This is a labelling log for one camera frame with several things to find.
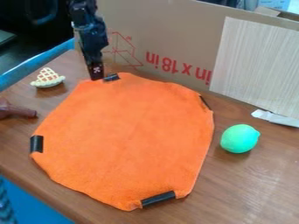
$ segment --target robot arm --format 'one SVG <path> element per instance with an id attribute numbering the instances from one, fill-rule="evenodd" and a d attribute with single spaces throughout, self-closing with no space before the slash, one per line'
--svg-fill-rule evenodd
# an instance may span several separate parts
<path id="1" fill-rule="evenodd" d="M 104 78 L 101 50 L 108 45 L 105 23 L 95 15 L 96 10 L 95 0 L 72 0 L 69 3 L 72 25 L 80 35 L 80 47 L 93 81 Z"/>

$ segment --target orange cloth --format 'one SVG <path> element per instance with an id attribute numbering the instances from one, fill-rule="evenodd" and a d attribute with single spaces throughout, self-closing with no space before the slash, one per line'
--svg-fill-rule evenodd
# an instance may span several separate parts
<path id="1" fill-rule="evenodd" d="M 212 111 L 177 84 L 119 73 L 83 81 L 39 126 L 31 157 L 63 186 L 122 210 L 191 192 L 212 140 Z"/>

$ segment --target white paper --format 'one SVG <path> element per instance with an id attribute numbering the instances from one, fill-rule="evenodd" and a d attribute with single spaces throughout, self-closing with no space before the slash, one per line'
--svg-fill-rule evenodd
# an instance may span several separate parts
<path id="1" fill-rule="evenodd" d="M 299 128 L 299 120 L 284 115 L 276 115 L 269 111 L 264 111 L 261 109 L 255 110 L 252 114 L 253 117 L 269 121 L 271 123 L 278 123 L 282 125 L 287 125 L 295 128 Z"/>

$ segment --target table surface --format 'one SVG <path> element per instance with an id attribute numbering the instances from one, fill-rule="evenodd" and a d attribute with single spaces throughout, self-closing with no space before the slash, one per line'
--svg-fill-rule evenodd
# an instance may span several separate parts
<path id="1" fill-rule="evenodd" d="M 191 194 L 145 209 L 123 212 L 51 181 L 29 158 L 29 140 L 47 114 L 87 77 L 81 56 L 66 52 L 48 64 L 66 76 L 64 85 L 36 89 L 38 71 L 1 93 L 10 102 L 36 109 L 38 119 L 0 121 L 0 172 L 76 223 L 299 223 L 299 129 L 250 116 L 255 107 L 203 93 L 214 111 L 215 133 Z M 250 153 L 234 155 L 219 147 L 227 127 L 247 123 L 261 133 Z"/>

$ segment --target green ball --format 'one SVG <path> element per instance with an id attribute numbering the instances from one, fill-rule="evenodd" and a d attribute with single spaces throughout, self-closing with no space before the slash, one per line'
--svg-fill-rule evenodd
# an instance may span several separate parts
<path id="1" fill-rule="evenodd" d="M 246 124 L 238 124 L 228 128 L 221 137 L 220 145 L 232 153 L 250 151 L 257 144 L 261 133 Z"/>

